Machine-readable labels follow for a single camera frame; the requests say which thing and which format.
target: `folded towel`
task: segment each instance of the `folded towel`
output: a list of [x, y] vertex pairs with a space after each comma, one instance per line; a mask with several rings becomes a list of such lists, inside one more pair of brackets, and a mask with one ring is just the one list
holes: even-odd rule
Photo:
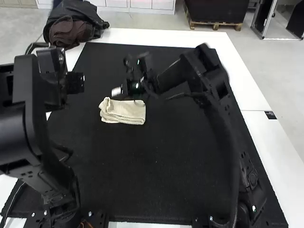
[[99, 108], [101, 120], [106, 123], [143, 125], [146, 120], [146, 105], [142, 100], [116, 101], [106, 97]]

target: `white table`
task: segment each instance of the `white table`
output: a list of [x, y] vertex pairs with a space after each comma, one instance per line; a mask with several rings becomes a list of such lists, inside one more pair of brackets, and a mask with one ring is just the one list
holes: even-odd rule
[[[193, 48], [207, 42], [215, 48], [226, 68], [230, 84], [241, 109], [256, 149], [276, 193], [290, 228], [303, 227], [304, 164], [290, 143], [278, 120], [269, 120], [264, 111], [271, 108], [250, 72], [234, 48], [228, 35], [222, 32], [170, 31], [111, 28], [99, 43]], [[84, 44], [66, 52], [68, 70], [76, 64]], [[0, 176], [0, 208], [3, 207], [16, 179]], [[7, 220], [6, 228], [22, 228], [26, 219]], [[181, 228], [180, 225], [117, 223], [110, 228]]]

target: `black rubber mat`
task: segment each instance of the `black rubber mat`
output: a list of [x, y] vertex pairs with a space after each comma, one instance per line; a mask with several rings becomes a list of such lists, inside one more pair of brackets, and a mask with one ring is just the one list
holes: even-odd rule
[[[219, 151], [209, 122], [190, 98], [169, 102], [150, 98], [142, 126], [103, 123], [99, 116], [99, 103], [126, 77], [127, 54], [150, 51], [155, 69], [162, 71], [186, 50], [85, 45], [74, 68], [85, 74], [85, 92], [70, 96], [69, 107], [52, 113], [48, 121], [51, 139], [75, 150], [68, 164], [79, 179], [83, 210], [102, 209], [111, 220], [178, 224], [190, 224], [204, 213], [229, 214], [230, 152]], [[165, 96], [185, 90], [187, 84]], [[272, 223], [286, 227], [236, 101], [234, 105], [240, 142], [267, 190], [262, 227]], [[10, 215], [25, 217], [39, 207], [38, 194], [26, 188]]]

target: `brown cloth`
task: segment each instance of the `brown cloth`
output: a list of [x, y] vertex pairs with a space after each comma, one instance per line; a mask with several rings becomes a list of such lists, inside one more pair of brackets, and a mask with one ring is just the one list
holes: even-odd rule
[[72, 49], [80, 42], [92, 39], [94, 29], [85, 21], [73, 21], [70, 15], [59, 18], [50, 28], [49, 41], [51, 45]]

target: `drawer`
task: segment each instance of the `drawer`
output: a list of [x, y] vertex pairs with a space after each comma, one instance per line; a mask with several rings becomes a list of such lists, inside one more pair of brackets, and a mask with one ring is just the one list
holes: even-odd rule
[[5, 4], [19, 5], [18, 0], [4, 0]]
[[105, 0], [89, 0], [95, 6], [105, 6]]
[[127, 8], [127, 0], [105, 0], [106, 7]]
[[174, 1], [172, 0], [152, 0], [152, 9], [173, 10]]
[[39, 4], [53, 5], [52, 0], [38, 0]]
[[36, 6], [35, 0], [20, 0], [22, 5]]
[[131, 8], [152, 9], [152, 0], [131, 0]]

